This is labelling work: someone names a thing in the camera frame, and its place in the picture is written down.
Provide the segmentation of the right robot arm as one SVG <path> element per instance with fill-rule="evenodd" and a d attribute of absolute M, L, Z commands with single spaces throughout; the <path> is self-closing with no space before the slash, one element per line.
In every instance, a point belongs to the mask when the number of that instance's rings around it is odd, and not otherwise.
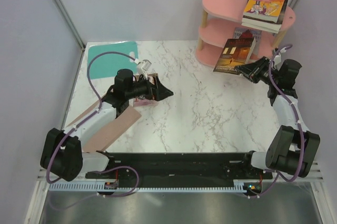
<path fill-rule="evenodd" d="M 256 84 L 262 81 L 269 86 L 267 97 L 280 127 L 266 152 L 265 166 L 304 178 L 313 164 L 320 136 L 310 132 L 298 111 L 294 84 L 301 68 L 299 62 L 286 59 L 279 69 L 275 69 L 266 57 L 235 66 L 235 70 L 250 82 Z"/>

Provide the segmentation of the Roald Dahl Charlie book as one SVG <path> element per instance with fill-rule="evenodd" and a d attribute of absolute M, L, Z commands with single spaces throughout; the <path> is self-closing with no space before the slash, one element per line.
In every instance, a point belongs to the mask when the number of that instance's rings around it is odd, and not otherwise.
<path fill-rule="evenodd" d="M 285 0 L 248 0 L 243 17 L 276 23 Z"/>

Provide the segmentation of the Hamlet red cover book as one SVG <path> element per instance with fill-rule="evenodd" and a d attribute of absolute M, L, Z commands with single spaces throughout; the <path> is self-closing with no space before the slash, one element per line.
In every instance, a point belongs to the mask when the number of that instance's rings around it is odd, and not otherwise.
<path fill-rule="evenodd" d="M 260 40 L 262 36 L 261 30 L 255 30 L 255 29 L 249 29 L 246 27 L 236 27 L 234 29 L 233 37 L 234 39 L 239 38 L 255 38 L 256 44 L 253 53 L 258 54 L 259 52 L 259 46 L 260 46 Z"/>

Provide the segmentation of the purple illustrated children's book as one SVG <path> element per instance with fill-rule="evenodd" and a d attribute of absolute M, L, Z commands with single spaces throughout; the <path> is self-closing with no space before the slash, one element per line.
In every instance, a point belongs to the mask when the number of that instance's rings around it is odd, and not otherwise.
<path fill-rule="evenodd" d="M 157 73 L 148 74 L 147 78 L 151 84 L 155 84 L 155 77 L 157 77 Z M 144 107 L 144 106 L 157 106 L 158 102 L 155 100 L 148 100 L 144 96 L 136 97 L 133 99 L 133 107 Z"/>

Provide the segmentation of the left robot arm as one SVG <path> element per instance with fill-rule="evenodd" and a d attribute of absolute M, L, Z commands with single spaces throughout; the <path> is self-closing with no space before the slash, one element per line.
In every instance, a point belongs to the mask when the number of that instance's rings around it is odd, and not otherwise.
<path fill-rule="evenodd" d="M 149 80 L 140 75 L 135 80 L 131 70 L 119 70 L 114 84 L 87 117 L 64 129 L 52 128 L 47 133 L 40 166 L 46 169 L 48 175 L 54 174 L 65 181 L 72 181 L 79 174 L 92 171 L 97 171 L 103 178 L 111 178 L 116 171 L 115 165 L 97 150 L 84 151 L 83 145 L 121 117 L 129 108 L 130 100 L 143 97 L 161 101 L 172 95 L 173 92 L 157 76 Z"/>

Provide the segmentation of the dark orange Edward Bulane book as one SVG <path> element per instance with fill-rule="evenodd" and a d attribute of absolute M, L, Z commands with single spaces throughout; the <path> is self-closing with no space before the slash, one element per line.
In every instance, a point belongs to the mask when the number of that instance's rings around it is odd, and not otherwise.
<path fill-rule="evenodd" d="M 239 75 L 236 66 L 245 65 L 249 62 L 256 45 L 256 39 L 231 38 L 228 39 L 221 51 L 213 72 Z"/>

